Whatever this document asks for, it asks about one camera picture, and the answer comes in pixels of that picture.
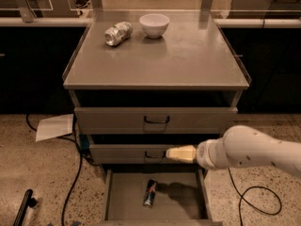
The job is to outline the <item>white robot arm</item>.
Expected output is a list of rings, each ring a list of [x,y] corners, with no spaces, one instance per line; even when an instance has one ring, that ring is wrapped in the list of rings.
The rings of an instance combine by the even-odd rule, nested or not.
[[[235,125],[218,139],[169,148],[166,157],[183,163],[196,161],[206,170],[273,166],[301,177],[301,144],[270,137],[254,128]]]

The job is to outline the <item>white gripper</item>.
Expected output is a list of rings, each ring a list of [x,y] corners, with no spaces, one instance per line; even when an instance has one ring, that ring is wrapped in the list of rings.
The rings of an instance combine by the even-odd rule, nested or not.
[[[166,151],[166,157],[183,163],[193,163],[197,158],[198,164],[206,170],[221,170],[227,167],[227,157],[221,138],[200,142],[197,150],[193,145],[170,148]]]

